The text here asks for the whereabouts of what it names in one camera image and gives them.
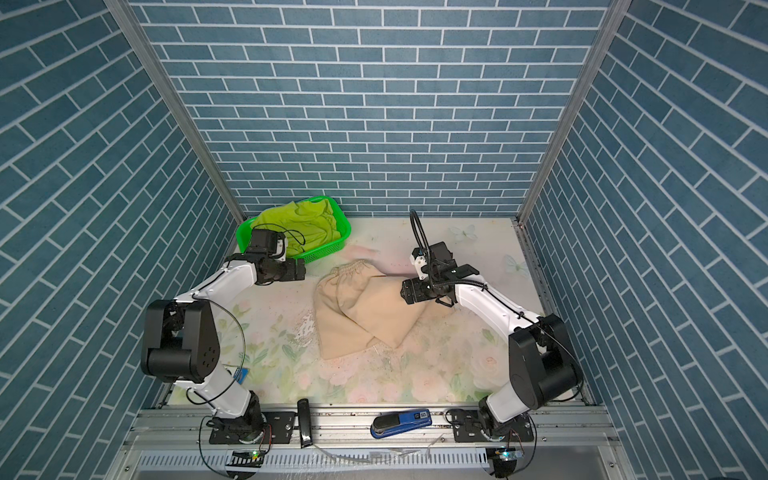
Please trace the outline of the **beige drawstring shorts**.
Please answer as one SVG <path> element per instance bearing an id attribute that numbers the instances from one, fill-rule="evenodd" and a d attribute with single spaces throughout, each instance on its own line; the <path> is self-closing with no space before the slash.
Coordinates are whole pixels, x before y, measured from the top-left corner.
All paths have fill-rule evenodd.
<path id="1" fill-rule="evenodd" d="M 366 260 L 335 267 L 313 294 L 320 357 L 332 360 L 376 344 L 399 347 L 418 322 L 453 313 L 434 301 L 408 304 L 403 276 L 386 275 Z"/>

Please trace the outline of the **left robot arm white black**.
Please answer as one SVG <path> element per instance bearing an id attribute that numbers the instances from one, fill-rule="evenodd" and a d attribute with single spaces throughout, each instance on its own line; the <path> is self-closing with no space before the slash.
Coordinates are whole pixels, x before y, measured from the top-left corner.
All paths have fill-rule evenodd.
<path id="1" fill-rule="evenodd" d="M 301 281 L 302 259 L 287 256 L 291 231 L 255 229 L 243 253 L 228 256 L 219 270 L 190 291 L 153 301 L 146 309 L 140 366 L 147 376 L 192 391 L 221 420 L 263 423 L 257 396 L 220 364 L 214 314 L 252 286 Z"/>

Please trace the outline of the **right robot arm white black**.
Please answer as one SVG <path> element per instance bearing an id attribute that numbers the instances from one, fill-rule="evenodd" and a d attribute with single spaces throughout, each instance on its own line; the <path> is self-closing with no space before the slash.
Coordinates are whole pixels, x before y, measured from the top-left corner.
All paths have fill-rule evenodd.
<path id="1" fill-rule="evenodd" d="M 556 315 L 539 316 L 492 287 L 471 265 L 459 265 L 443 242 L 411 253 L 416 276 L 402 282 L 408 304 L 435 301 L 462 306 L 484 320 L 507 344 L 508 380 L 479 403 L 490 430 L 537 410 L 583 384 L 568 330 Z"/>

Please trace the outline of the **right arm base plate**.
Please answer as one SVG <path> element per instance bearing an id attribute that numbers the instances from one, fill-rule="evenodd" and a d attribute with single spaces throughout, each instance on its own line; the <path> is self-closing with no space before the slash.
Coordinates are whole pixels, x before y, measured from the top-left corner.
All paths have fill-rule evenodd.
<path id="1" fill-rule="evenodd" d="M 500 423 L 486 411 L 454 408 L 445 412 L 445 419 L 457 443 L 534 440 L 533 427 L 526 414 Z"/>

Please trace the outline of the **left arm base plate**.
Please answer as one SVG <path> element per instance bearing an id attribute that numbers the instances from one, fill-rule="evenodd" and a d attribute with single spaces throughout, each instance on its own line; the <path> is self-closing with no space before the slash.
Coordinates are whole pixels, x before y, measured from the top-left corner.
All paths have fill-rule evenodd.
<path id="1" fill-rule="evenodd" d="M 267 411 L 256 420 L 213 417 L 205 426 L 211 430 L 209 442 L 213 445 L 282 445 L 291 442 L 296 416 L 292 411 Z"/>

